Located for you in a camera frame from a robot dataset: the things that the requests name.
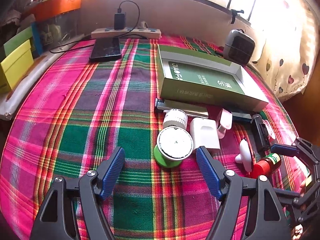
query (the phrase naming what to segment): green label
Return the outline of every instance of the green label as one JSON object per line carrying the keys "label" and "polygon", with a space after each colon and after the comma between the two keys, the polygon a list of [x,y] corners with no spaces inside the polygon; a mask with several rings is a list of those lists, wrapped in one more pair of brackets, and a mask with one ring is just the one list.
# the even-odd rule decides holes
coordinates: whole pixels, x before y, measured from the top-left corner
{"label": "green label", "polygon": [[269,154],[266,156],[266,158],[270,159],[273,164],[276,164],[281,160],[280,156],[276,153]]}
{"label": "green label", "polygon": [[231,74],[180,62],[169,61],[169,66],[174,79],[225,89],[244,95],[241,87]]}

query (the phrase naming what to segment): curtain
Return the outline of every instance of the curtain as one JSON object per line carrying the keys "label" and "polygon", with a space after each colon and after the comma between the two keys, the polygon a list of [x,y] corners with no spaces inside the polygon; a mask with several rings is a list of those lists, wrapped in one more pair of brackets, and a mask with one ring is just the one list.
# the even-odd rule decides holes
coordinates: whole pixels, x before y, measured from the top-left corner
{"label": "curtain", "polygon": [[318,21],[304,0],[257,0],[252,28],[266,43],[253,67],[275,95],[285,101],[305,90],[316,62]]}

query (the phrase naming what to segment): white plug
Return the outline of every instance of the white plug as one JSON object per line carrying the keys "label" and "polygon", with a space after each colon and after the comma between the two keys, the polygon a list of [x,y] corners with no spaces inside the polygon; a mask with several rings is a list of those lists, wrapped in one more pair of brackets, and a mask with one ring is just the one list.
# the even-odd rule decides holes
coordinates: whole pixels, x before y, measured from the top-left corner
{"label": "white plug", "polygon": [[220,150],[215,120],[194,118],[190,123],[190,134],[193,139],[193,149],[205,146],[212,153]]}
{"label": "white plug", "polygon": [[250,148],[249,148],[249,145],[248,145],[248,142],[247,142],[246,139],[243,139],[240,142],[239,148],[240,148],[240,153],[236,156],[235,162],[236,163],[242,163],[243,166],[244,166],[244,169],[247,172],[251,172],[252,171],[253,162],[252,162],[252,156],[251,156]]}

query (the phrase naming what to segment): phone charger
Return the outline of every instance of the phone charger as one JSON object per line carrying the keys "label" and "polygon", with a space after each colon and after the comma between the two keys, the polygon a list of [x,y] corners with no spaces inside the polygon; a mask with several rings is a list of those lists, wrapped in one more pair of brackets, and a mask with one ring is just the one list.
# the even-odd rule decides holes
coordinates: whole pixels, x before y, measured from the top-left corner
{"label": "phone charger", "polygon": [[115,14],[115,30],[123,30],[125,27],[125,13]]}

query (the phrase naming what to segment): metal screw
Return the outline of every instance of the metal screw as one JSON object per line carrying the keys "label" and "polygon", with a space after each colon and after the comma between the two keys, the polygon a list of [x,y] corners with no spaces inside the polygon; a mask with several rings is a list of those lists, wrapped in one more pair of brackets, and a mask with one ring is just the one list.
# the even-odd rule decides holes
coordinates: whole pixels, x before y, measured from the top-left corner
{"label": "metal screw", "polygon": [[227,170],[227,171],[226,171],[226,174],[227,174],[228,176],[234,176],[234,175],[235,175],[235,172],[234,172],[233,170]]}
{"label": "metal screw", "polygon": [[268,178],[267,178],[266,176],[264,176],[264,175],[260,175],[260,176],[259,176],[259,179],[260,179],[261,181],[267,181],[267,180],[268,180]]}
{"label": "metal screw", "polygon": [[57,182],[57,183],[59,183],[59,182],[61,182],[62,181],[62,177],[61,176],[58,176],[58,177],[56,177],[55,179],[54,179],[54,182]]}
{"label": "metal screw", "polygon": [[87,172],[87,175],[88,175],[89,177],[92,177],[92,176],[96,175],[96,171],[94,171],[94,170],[88,171],[88,172]]}

